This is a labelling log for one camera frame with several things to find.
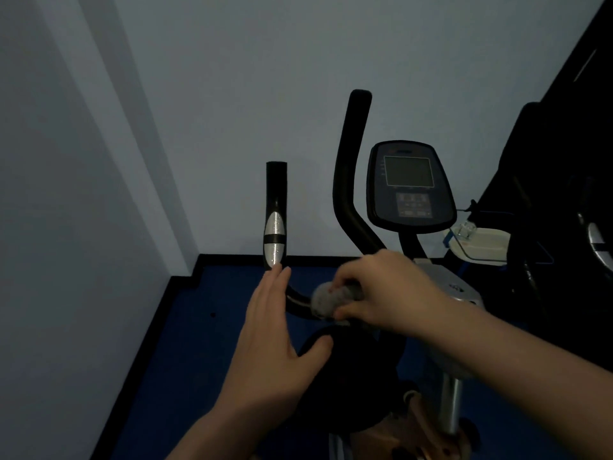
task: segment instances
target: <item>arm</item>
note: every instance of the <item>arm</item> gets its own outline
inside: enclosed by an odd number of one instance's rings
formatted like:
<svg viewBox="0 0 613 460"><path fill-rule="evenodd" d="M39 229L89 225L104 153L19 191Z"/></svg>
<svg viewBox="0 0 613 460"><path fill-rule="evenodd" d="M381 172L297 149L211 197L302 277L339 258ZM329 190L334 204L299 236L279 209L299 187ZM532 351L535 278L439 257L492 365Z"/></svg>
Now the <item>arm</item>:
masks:
<svg viewBox="0 0 613 460"><path fill-rule="evenodd" d="M276 265L254 291L232 363L213 409L179 441L167 460L245 460L264 435L288 418L332 352L321 337L296 355L285 318L291 271Z"/></svg>
<svg viewBox="0 0 613 460"><path fill-rule="evenodd" d="M613 457L613 375L440 291L403 255L380 251L347 263L333 287L357 279L357 317L439 348L517 404L580 457Z"/></svg>

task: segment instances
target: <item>forearm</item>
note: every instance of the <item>forearm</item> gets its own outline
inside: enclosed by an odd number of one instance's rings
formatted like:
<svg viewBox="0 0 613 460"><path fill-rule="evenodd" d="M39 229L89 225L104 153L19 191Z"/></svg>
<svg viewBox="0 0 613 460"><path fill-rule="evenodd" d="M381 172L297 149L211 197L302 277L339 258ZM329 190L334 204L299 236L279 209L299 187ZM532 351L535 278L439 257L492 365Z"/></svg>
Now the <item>forearm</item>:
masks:
<svg viewBox="0 0 613 460"><path fill-rule="evenodd" d="M248 413L214 408L195 422L167 460L245 460L263 435Z"/></svg>
<svg viewBox="0 0 613 460"><path fill-rule="evenodd" d="M421 336L581 457L613 457L613 375L463 302Z"/></svg>

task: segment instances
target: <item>display screen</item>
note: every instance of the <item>display screen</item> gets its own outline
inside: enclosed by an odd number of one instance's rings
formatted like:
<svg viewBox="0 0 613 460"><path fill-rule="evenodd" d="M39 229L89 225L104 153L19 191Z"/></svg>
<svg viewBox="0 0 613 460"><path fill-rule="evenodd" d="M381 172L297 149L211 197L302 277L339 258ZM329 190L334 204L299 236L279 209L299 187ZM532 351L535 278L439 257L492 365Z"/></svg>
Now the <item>display screen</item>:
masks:
<svg viewBox="0 0 613 460"><path fill-rule="evenodd" d="M387 185L404 187L434 187L429 158L386 156Z"/></svg>
<svg viewBox="0 0 613 460"><path fill-rule="evenodd" d="M432 205L428 194L401 194L396 192L398 216L402 218L431 218Z"/></svg>

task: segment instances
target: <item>blue mat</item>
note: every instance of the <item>blue mat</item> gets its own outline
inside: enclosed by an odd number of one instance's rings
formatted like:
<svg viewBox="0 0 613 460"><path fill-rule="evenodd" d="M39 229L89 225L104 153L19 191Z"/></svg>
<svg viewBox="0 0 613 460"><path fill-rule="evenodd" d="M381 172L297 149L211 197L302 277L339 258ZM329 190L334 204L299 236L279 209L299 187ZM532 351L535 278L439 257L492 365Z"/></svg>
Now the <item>blue mat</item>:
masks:
<svg viewBox="0 0 613 460"><path fill-rule="evenodd" d="M291 285L305 295L331 280L335 272L334 268L314 267L292 270ZM195 420L211 409L234 353L247 303L263 272L257 266L207 266L197 289L178 294L113 460L164 459ZM290 315L287 324L296 349L327 325ZM424 360L421 344L408 340L398 376L418 379ZM481 433L483 449L475 454L477 460L572 458L547 433L479 381L465 384L463 416L469 417ZM288 430L281 426L264 443L265 460L327 458L324 433L296 434Z"/></svg>

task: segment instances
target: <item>exercise bike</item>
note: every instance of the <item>exercise bike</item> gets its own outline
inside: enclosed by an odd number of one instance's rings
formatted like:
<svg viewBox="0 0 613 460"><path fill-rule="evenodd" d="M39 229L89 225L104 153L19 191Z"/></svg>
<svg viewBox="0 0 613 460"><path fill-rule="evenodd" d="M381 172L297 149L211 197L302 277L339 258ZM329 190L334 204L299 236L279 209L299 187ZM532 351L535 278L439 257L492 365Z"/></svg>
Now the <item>exercise bike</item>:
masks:
<svg viewBox="0 0 613 460"><path fill-rule="evenodd" d="M357 156L371 101L368 91L351 92L332 192L339 224L364 255L385 248L353 202ZM287 253L287 163L267 163L266 197L263 253L265 266L270 269L283 263ZM372 224L398 232L404 255L443 291L459 301L483 307L476 290L426 258L417 237L448 229L457 218L447 176L433 147L406 140L373 146L366 201ZM359 294L359 285L351 286ZM310 297L290 286L286 295L288 313L304 319L326 319L313 309ZM334 323L314 333L299 354L326 333L335 342L332 355L302 397L296 422L338 435L339 445L350 444L356 460L467 460L478 449L476 427L460 418L462 382L471 377L463 367L429 348L420 385L399 381L396 365L406 339L357 320Z"/></svg>

